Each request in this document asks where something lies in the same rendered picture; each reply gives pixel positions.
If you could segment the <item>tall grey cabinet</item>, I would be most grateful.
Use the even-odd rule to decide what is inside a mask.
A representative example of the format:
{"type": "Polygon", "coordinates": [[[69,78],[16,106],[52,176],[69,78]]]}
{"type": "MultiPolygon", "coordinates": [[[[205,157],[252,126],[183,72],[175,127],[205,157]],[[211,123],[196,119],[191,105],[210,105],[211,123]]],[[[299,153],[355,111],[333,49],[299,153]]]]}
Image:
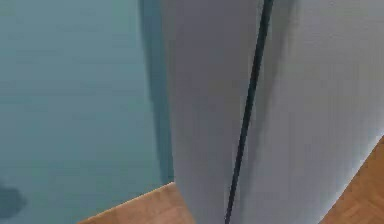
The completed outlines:
{"type": "Polygon", "coordinates": [[[162,0],[176,184],[196,224],[319,224],[384,136],[384,0],[162,0]]]}

